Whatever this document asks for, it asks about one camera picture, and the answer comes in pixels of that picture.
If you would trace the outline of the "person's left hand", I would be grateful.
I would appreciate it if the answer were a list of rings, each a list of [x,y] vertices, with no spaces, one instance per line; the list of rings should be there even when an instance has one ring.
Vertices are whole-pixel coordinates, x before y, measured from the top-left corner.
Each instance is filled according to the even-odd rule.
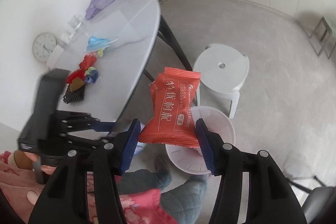
[[[38,160],[38,155],[35,155],[34,153],[23,152],[20,150],[16,150],[14,152],[15,164],[20,169],[33,170],[33,163],[37,162]],[[53,166],[41,165],[41,170],[48,175],[52,175],[55,169],[56,168]]]

